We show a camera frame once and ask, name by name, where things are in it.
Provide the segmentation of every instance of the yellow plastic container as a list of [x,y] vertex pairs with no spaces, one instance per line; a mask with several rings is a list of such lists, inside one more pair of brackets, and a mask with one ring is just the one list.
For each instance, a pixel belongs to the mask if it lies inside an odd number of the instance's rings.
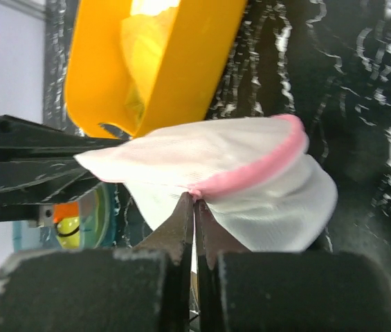
[[72,121],[92,137],[100,125],[133,137],[203,120],[247,0],[181,0],[150,99],[140,122],[125,108],[131,78],[120,50],[120,22],[131,0],[81,0],[66,75]]

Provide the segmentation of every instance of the pink trim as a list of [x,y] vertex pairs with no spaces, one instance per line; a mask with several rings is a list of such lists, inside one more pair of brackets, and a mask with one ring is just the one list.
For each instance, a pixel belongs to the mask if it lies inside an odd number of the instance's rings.
[[223,196],[257,185],[286,169],[303,152],[307,137],[298,117],[291,114],[282,114],[273,116],[273,118],[291,123],[291,133],[282,144],[271,151],[270,154],[249,165],[239,167],[233,171],[215,174],[207,180],[188,185],[189,193],[195,199],[201,199],[203,196],[211,198]]

